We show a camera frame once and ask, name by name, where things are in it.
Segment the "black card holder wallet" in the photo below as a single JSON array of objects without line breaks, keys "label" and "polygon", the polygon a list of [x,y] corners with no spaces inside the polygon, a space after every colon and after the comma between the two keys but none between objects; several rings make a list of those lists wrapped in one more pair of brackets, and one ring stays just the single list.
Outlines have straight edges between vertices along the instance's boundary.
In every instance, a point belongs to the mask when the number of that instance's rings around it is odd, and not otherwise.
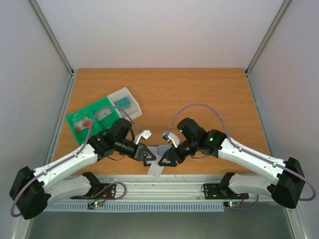
[{"label": "black card holder wallet", "polygon": [[152,152],[152,154],[154,154],[155,156],[158,155],[159,157],[162,157],[170,148],[170,144],[148,146],[148,149]]}]

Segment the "white cherry blossom VIP card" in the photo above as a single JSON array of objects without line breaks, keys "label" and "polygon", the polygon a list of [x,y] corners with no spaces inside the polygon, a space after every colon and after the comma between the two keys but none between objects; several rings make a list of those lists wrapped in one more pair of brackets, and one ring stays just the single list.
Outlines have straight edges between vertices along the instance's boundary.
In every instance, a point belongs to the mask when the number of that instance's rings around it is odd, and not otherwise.
[{"label": "white cherry blossom VIP card", "polygon": [[107,116],[111,114],[112,114],[112,111],[110,109],[103,109],[97,114],[96,119],[97,121],[102,121],[104,118],[106,118]]}]

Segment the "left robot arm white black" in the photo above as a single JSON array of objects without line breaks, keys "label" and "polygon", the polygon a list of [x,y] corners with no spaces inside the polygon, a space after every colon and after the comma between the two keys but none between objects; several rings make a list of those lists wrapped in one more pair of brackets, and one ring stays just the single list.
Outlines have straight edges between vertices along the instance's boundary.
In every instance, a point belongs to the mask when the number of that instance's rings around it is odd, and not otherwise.
[{"label": "left robot arm white black", "polygon": [[11,216],[28,220],[56,201],[77,196],[96,198],[102,190],[92,173],[70,180],[68,176],[114,152],[139,162],[154,161],[156,156],[140,142],[151,135],[148,129],[135,135],[131,122],[120,118],[109,129],[89,136],[80,147],[60,159],[33,170],[28,166],[21,168],[9,191],[13,200]]}]

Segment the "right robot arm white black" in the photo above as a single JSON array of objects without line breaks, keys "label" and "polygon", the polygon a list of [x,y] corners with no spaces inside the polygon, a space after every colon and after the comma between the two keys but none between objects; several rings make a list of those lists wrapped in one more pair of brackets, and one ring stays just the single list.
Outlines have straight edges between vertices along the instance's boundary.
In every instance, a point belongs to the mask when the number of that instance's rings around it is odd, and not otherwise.
[{"label": "right robot arm white black", "polygon": [[221,131],[205,131],[190,118],[184,118],[177,129],[183,134],[185,141],[180,141],[172,132],[164,132],[163,139],[173,145],[160,159],[160,166],[176,167],[197,152],[225,159],[255,172],[257,176],[226,173],[219,184],[224,197],[229,198],[234,194],[262,195],[271,197],[286,208],[296,208],[305,185],[301,179],[304,173],[298,160],[292,157],[283,160],[264,155],[228,138]]}]

